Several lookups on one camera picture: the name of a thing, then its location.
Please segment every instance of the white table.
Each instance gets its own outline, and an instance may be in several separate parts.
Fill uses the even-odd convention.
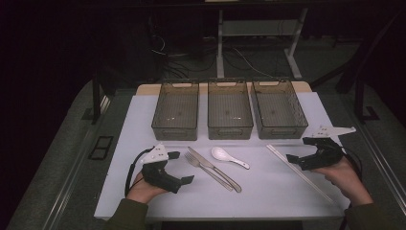
[[[207,94],[201,90],[199,101],[197,141],[164,141],[168,151],[181,152],[179,159],[170,160],[167,173],[180,178],[194,175],[192,184],[182,186],[178,194],[159,195],[149,203],[147,221],[164,220],[299,220],[336,218],[344,215],[349,201],[323,175],[303,172],[331,200],[307,184],[266,145],[273,145],[280,153],[305,156],[315,147],[303,145],[302,139],[260,140],[254,126],[250,140],[209,140],[207,128]],[[331,122],[316,93],[298,93],[309,123],[303,137],[311,136],[320,125]],[[156,93],[137,93],[129,106],[124,127],[106,176],[95,217],[109,219],[124,198],[124,184],[130,164],[145,149],[159,142],[150,127],[158,96]],[[187,146],[209,159],[230,175],[241,187],[240,194],[229,192],[199,168],[188,164],[183,156]],[[215,160],[212,147],[222,147],[251,169],[230,162]],[[138,162],[134,175],[141,170]]]

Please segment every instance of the fork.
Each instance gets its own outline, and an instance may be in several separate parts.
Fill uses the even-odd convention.
[[[229,185],[227,182],[225,182],[224,180],[222,180],[221,178],[219,178],[218,176],[216,176],[214,173],[208,171],[205,167],[203,167],[200,162],[194,158],[193,155],[191,155],[189,152],[185,154],[186,159],[188,159],[188,162],[195,166],[195,167],[199,167],[200,169],[202,169],[204,172],[206,172],[207,174],[209,174],[213,179],[215,179],[218,183],[220,183],[222,186],[224,186],[224,188],[226,188],[229,191],[233,190],[233,187],[231,187],[231,185]]]

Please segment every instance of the sleeve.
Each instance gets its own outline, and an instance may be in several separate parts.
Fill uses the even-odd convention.
[[[145,230],[148,206],[131,199],[122,199],[113,217],[107,221],[104,230]]]
[[[395,230],[375,204],[365,204],[345,211],[351,230]]]

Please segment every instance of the translucent plastic bin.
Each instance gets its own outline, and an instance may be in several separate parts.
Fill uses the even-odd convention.
[[[254,126],[245,79],[209,79],[211,140],[248,140]]]
[[[152,121],[161,141],[197,140],[198,80],[163,80]]]
[[[308,127],[292,82],[253,79],[251,99],[260,139],[299,139]]]

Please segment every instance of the plastic spoon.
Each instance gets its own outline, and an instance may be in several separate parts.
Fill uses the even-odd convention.
[[[217,160],[221,160],[221,161],[231,161],[234,162],[236,164],[239,164],[240,166],[244,167],[245,169],[249,170],[250,166],[245,163],[242,162],[238,159],[235,159],[233,156],[231,156],[229,153],[227,153],[226,150],[220,148],[220,147],[213,147],[212,148],[212,156],[217,159]]]

